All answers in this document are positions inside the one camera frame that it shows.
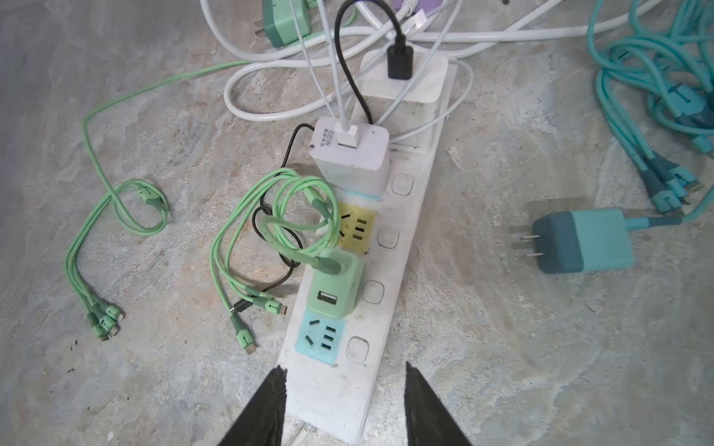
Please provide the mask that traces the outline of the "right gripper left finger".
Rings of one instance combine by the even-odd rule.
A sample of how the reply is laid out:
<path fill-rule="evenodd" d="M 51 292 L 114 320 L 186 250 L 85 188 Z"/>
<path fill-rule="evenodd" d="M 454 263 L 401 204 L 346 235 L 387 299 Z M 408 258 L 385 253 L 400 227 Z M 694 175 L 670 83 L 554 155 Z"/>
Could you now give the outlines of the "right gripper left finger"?
<path fill-rule="evenodd" d="M 286 369 L 273 368 L 219 446 L 281 445 L 286 414 Z"/>

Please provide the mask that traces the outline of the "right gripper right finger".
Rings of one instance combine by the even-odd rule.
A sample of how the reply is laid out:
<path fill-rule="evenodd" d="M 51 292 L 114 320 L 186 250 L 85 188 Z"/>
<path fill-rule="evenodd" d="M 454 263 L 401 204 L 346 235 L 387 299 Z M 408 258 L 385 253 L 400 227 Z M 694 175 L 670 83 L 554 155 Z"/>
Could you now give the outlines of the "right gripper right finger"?
<path fill-rule="evenodd" d="M 472 444 L 426 378 L 405 364 L 405 425 L 409 446 Z"/>

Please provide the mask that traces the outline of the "white multicolour power strip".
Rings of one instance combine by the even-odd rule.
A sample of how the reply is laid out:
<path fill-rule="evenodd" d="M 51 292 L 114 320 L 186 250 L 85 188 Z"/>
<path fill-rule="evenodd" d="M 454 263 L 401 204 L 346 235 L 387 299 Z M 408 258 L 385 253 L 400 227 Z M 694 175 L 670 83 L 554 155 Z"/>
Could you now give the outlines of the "white multicolour power strip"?
<path fill-rule="evenodd" d="M 337 323 L 309 310 L 317 295 L 312 268 L 292 308 L 278 358 L 287 371 L 286 412 L 348 444 L 362 438 L 442 129 L 436 126 L 427 149 L 390 153 L 381 197 L 335 191 L 340 203 L 376 214 L 359 255 L 364 272 L 354 309 Z"/>

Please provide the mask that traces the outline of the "green charger plug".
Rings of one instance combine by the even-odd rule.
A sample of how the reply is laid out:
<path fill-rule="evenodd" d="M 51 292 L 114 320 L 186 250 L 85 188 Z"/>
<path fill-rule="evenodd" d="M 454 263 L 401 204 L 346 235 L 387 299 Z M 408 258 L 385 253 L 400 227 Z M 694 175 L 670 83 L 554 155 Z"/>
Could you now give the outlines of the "green charger plug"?
<path fill-rule="evenodd" d="M 364 260 L 339 248 L 325 249 L 317 260 L 307 308 L 333 320 L 343 319 L 355 307 L 364 274 Z"/>
<path fill-rule="evenodd" d="M 262 29 L 275 48 L 282 48 L 299 40 L 292 10 L 297 15 L 297 27 L 302 37 L 312 32 L 308 2 L 304 0 L 262 0 Z"/>

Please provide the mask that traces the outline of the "teal charger plug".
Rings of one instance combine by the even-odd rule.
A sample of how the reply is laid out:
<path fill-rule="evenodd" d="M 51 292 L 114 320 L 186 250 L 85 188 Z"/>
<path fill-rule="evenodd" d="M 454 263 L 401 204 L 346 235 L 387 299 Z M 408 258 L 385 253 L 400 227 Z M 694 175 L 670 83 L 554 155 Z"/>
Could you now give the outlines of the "teal charger plug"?
<path fill-rule="evenodd" d="M 551 213 L 537 219 L 524 241 L 547 274 L 629 269 L 634 253 L 623 212 L 619 209 Z"/>

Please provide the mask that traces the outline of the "purple power strip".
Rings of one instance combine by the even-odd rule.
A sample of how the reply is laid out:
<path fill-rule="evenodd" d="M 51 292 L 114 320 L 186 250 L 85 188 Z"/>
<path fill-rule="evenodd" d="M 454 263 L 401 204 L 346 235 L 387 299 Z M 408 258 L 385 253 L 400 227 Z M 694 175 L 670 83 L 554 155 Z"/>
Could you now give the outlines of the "purple power strip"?
<path fill-rule="evenodd" d="M 396 11 L 405 10 L 406 16 L 424 12 L 427 16 L 440 12 L 447 4 L 446 0 L 392 0 Z"/>

